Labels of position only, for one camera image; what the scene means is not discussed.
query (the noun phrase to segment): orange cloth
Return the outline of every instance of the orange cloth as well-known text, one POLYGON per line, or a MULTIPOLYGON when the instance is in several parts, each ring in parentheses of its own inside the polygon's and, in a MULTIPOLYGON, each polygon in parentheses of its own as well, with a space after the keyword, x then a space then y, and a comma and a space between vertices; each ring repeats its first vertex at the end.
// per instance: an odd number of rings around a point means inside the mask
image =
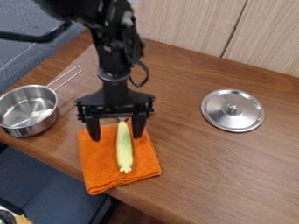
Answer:
POLYGON ((134 164, 129 174, 119 171, 116 161, 117 124, 101 127, 101 140, 93 141, 87 130, 78 135, 80 161, 87 192, 95 195, 114 186, 161 175, 161 167, 147 130, 133 140, 134 164))

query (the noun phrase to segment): wooden cabinet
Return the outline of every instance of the wooden cabinet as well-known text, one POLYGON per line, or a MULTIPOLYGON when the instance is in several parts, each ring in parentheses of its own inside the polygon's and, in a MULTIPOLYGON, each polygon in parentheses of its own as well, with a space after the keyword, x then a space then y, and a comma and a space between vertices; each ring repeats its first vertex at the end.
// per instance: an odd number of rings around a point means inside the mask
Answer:
POLYGON ((246 0, 143 0, 135 5, 147 39, 220 56, 246 0))
POLYGON ((140 0, 147 39, 299 77, 297 0, 140 0))

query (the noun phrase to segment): metal lid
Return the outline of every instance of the metal lid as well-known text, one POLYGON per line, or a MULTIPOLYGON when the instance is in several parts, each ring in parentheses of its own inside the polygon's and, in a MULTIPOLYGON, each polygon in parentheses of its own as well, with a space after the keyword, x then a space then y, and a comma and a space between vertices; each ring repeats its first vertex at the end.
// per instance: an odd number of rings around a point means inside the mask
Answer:
POLYGON ((201 111, 208 122, 232 132, 254 130, 265 118, 264 108, 257 99, 235 89, 211 92, 202 101, 201 111))

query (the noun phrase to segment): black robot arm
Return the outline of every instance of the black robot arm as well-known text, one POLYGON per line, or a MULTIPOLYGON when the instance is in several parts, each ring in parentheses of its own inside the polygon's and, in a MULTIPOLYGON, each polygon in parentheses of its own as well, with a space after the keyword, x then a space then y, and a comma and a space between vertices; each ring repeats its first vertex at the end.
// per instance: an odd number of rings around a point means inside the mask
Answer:
POLYGON ((78 118, 95 141, 101 139, 101 118, 131 117, 135 138, 143 133, 153 111, 155 97, 128 88, 128 80, 141 87, 149 79, 149 69, 140 61, 143 42, 136 30, 136 19, 128 0, 33 0, 53 17, 65 21, 57 30, 42 37, 0 32, 0 39, 45 43, 54 40, 80 22, 91 30, 99 55, 98 76, 103 88, 76 101, 78 118), (140 66, 146 78, 139 84, 131 79, 131 68, 140 66))

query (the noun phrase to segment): saucepan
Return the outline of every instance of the saucepan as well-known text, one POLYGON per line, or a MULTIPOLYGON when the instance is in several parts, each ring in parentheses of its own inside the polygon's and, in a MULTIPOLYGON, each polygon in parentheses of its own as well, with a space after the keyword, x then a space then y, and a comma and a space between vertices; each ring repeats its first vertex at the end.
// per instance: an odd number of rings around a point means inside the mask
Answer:
POLYGON ((0 97, 0 127, 14 137, 31 137, 48 130, 58 117, 58 96, 55 91, 81 72, 82 68, 76 66, 48 86, 27 85, 4 94, 0 97), (50 88, 76 70, 76 74, 55 89, 50 88))

